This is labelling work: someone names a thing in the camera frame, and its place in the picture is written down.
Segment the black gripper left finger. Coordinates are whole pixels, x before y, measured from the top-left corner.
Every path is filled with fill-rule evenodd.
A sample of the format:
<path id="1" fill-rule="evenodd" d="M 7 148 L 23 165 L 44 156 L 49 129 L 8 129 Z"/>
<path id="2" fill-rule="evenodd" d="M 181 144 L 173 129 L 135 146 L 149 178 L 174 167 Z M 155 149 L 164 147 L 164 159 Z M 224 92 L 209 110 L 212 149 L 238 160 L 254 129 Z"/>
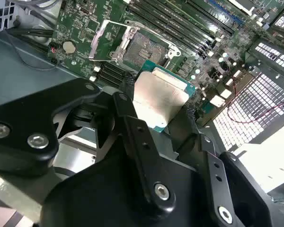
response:
<path id="1" fill-rule="evenodd" d="M 86 79 L 73 79 L 0 105 L 0 171 L 40 176 L 52 166 L 59 141 L 90 126 L 98 146 L 125 155 L 126 189 L 149 213 L 170 213 L 176 197 L 146 122 L 137 117 L 124 92 L 101 91 Z"/>

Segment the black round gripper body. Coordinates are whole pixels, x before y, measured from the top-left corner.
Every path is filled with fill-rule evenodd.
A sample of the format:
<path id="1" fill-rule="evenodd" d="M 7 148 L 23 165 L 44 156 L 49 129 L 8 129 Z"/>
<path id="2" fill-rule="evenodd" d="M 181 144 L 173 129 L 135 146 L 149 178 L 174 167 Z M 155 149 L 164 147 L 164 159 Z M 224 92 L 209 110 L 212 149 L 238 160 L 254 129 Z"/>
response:
<path id="1" fill-rule="evenodd" d="M 159 155 L 152 136 L 138 136 L 147 158 L 143 189 L 122 138 L 103 160 L 58 184 L 41 212 L 43 227 L 211 227 L 199 174 Z"/>

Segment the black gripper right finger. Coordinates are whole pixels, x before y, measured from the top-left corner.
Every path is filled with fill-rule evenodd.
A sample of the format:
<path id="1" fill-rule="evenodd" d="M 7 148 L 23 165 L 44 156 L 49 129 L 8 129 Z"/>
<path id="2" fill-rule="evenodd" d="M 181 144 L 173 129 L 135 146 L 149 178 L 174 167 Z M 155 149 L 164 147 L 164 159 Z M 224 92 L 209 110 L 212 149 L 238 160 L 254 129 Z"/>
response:
<path id="1" fill-rule="evenodd" d="M 176 115 L 177 160 L 197 172 L 196 218 L 202 227 L 272 227 L 267 194 L 230 152 L 217 155 L 186 106 Z"/>

